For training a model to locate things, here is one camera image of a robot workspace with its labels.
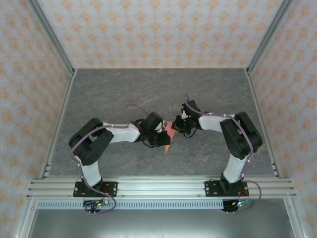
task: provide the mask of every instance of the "orange patterned wall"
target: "orange patterned wall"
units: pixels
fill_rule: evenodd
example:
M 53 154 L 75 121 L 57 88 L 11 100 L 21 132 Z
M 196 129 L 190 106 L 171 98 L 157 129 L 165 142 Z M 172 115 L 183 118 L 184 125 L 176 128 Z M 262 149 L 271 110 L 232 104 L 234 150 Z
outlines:
M 317 4 L 295 0 L 252 80 L 275 155 L 317 234 Z
M 282 0 L 39 0 L 78 68 L 247 67 Z
M 0 237 L 12 237 L 69 78 L 26 0 L 0 1 Z

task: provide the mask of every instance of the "black mounting plate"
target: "black mounting plate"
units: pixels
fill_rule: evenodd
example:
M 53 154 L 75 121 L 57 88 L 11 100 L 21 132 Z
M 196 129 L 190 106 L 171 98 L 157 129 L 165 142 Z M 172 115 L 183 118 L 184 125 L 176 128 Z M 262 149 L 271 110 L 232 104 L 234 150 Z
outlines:
M 118 191 L 118 182 L 104 181 L 100 191 L 105 192 L 104 189 L 106 189 L 107 194 L 111 195 L 112 197 L 116 197 L 117 191 Z M 75 183 L 73 197 L 104 197 L 104 196 L 94 191 L 91 191 L 89 188 L 86 187 L 84 182 L 79 181 Z
M 238 197 L 239 196 L 239 189 L 241 191 L 245 191 L 249 194 L 249 190 L 245 189 L 248 187 L 246 182 L 235 183 L 235 189 L 228 191 L 225 193 L 220 187 L 220 180 L 210 180 L 205 182 L 205 193 L 206 197 Z M 241 193 L 241 197 L 247 197 L 247 194 L 244 192 Z

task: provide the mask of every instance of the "cable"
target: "cable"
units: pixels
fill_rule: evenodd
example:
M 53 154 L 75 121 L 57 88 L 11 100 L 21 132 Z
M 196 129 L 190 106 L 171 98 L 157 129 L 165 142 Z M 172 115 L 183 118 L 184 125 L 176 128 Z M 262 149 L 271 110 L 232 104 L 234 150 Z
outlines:
M 135 122 L 139 124 L 139 122 L 142 122 L 142 121 L 144 121 L 144 119 L 137 119 Z
M 196 113 L 198 113 L 198 114 L 200 114 L 200 115 L 204 115 L 204 116 L 226 117 L 226 118 L 231 119 L 231 120 L 237 125 L 237 127 L 239 128 L 239 130 L 240 130 L 241 133 L 243 134 L 244 138 L 246 139 L 246 141 L 247 141 L 247 143 L 248 143 L 248 145 L 249 145 L 249 147 L 250 147 L 250 154 L 247 156 L 247 162 L 249 162 L 250 159 L 251 159 L 251 158 L 253 157 L 253 155 L 254 155 L 253 146 L 252 146 L 251 141 L 249 140 L 247 134 L 245 133 L 244 129 L 243 129 L 242 126 L 239 124 L 239 122 L 238 122 L 234 117 L 232 117 L 232 116 L 230 116 L 230 115 L 226 115 L 226 114 L 221 115 L 221 114 L 214 114 L 214 113 L 209 113 L 209 114 L 207 114 L 207 113 L 199 112 L 199 111 L 193 109 L 193 108 L 188 104 L 189 98 L 188 98 L 188 95 L 187 95 L 187 94 L 185 94 L 185 97 L 186 97 L 186 102 L 185 102 L 186 106 L 187 106 L 190 110 L 192 110 L 193 112 L 196 112 Z M 256 201 L 251 207 L 248 207 L 248 208 L 246 208 L 246 209 L 244 209 L 244 210 L 241 210 L 241 211 L 236 211 L 235 213 L 245 212 L 245 211 L 247 211 L 247 210 L 250 210 L 251 208 L 254 208 L 254 207 L 259 203 L 259 201 L 261 200 L 261 197 L 262 197 L 262 190 L 261 190 L 260 185 L 259 185 L 257 182 L 252 181 L 252 180 L 243 180 L 244 170 L 245 170 L 245 168 L 246 168 L 246 166 L 247 166 L 246 164 L 247 164 L 247 163 L 244 164 L 244 166 L 243 166 L 243 168 L 242 168 L 242 170 L 241 170 L 241 174 L 240 174 L 239 179 L 240 179 L 241 182 L 250 182 L 250 183 L 255 184 L 255 185 L 258 187 L 258 189 L 259 189 L 259 198 L 257 199 L 257 201 Z
M 140 107 L 139 105 L 137 104 L 134 104 L 134 103 L 130 103 L 130 104 L 127 104 L 125 105 L 124 109 L 123 109 L 123 114 L 125 115 L 125 117 L 128 119 L 128 121 L 130 120 L 126 114 L 126 110 L 128 109 L 128 107 L 137 107 L 138 109 L 140 109 L 141 111 L 143 111 L 147 116 L 149 115 L 149 113 L 142 107 Z
M 150 146 L 150 145 L 147 145 L 144 141 L 142 141 L 142 143 L 146 146 L 146 147 L 149 147 L 151 149 L 153 149 L 155 146 Z
M 74 161 L 76 161 L 76 162 L 78 163 L 79 171 L 80 171 L 80 174 L 81 174 L 81 179 L 84 181 L 86 187 L 88 187 L 90 190 L 92 190 L 92 191 L 94 191 L 94 192 L 96 192 L 96 193 L 99 193 L 99 194 L 103 195 L 104 197 L 111 198 L 111 199 L 113 200 L 113 202 L 114 202 L 113 207 L 111 207 L 110 209 L 104 210 L 104 211 L 100 211 L 100 212 L 98 212 L 98 214 L 103 214 L 103 213 L 106 213 L 106 212 L 109 212 L 109 211 L 113 210 L 113 209 L 116 207 L 117 202 L 116 202 L 116 200 L 114 199 L 114 197 L 112 197 L 111 195 L 106 194 L 106 193 L 104 193 L 104 192 L 101 192 L 101 191 L 99 191 L 99 190 L 96 190 L 95 188 L 93 188 L 92 186 L 90 186 L 90 185 L 88 184 L 87 180 L 85 179 L 84 172 L 83 172 L 83 170 L 82 170 L 82 168 L 81 168 L 81 166 L 80 166 L 81 163 L 80 163 L 80 161 L 78 161 L 78 160 L 76 159 L 75 154 L 74 154 L 74 151 L 77 149 L 77 147 L 78 147 L 84 140 L 86 140 L 90 135 L 92 135 L 92 134 L 95 133 L 96 131 L 99 131 L 99 130 L 101 130 L 101 129 L 106 129 L 106 128 L 121 128 L 121 129 L 124 129 L 124 128 L 128 128 L 128 127 L 129 127 L 129 124 L 126 124 L 126 125 L 103 125 L 103 126 L 97 127 L 97 128 L 95 128 L 95 129 L 93 129 L 92 131 L 90 131 L 88 134 L 86 134 L 83 138 L 81 138 L 81 139 L 74 145 L 74 147 L 71 149 L 71 154 L 70 154 L 70 156 L 71 156 L 71 158 L 72 158 Z M 87 208 L 85 208 L 85 211 L 86 211 L 88 214 L 90 214 L 90 211 L 88 211 Z
M 191 136 L 186 136 L 185 133 L 184 133 L 184 136 L 185 136 L 186 138 L 192 138 L 192 137 L 195 135 L 196 131 L 197 131 L 197 128 L 195 129 L 194 133 L 193 133 Z

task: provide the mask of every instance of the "floor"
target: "floor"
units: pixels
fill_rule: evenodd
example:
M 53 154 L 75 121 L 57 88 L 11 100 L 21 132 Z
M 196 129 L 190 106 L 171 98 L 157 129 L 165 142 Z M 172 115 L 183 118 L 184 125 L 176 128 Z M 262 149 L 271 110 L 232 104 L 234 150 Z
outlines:
M 243 69 L 80 69 L 74 79 L 50 175 L 79 174 L 70 159 L 68 141 L 91 118 L 114 124 L 145 118 L 138 108 L 130 108 L 124 116 L 124 106 L 135 103 L 172 121 L 180 114 L 185 93 L 202 111 L 245 111 L 263 136 Z M 221 133 L 197 131 L 189 139 L 176 134 L 167 155 L 164 147 L 150 149 L 142 143 L 115 143 L 98 163 L 101 174 L 108 176 L 219 175 L 228 158 Z M 273 174 L 265 141 L 245 174 Z
M 283 199 L 263 199 L 248 212 L 221 210 L 37 210 L 29 238 L 293 238 Z

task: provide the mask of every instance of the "enclosure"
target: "enclosure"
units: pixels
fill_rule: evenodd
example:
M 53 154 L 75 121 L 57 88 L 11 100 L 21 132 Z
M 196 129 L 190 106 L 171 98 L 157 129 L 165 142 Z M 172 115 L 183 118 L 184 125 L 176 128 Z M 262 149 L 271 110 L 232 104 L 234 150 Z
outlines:
M 5 0 L 0 8 L 2 234 L 315 237 L 312 0 Z M 197 130 L 175 133 L 168 151 L 110 144 L 98 165 L 104 181 L 117 182 L 117 207 L 87 216 L 73 197 L 80 172 L 71 137 L 92 118 L 126 124 L 144 119 L 142 110 L 173 122 L 186 94 L 201 112 L 246 112 L 259 131 L 263 145 L 244 170 L 261 188 L 248 183 L 256 207 L 226 216 L 224 202 L 238 196 L 208 196 L 206 182 L 219 180 L 230 152 L 222 133 Z

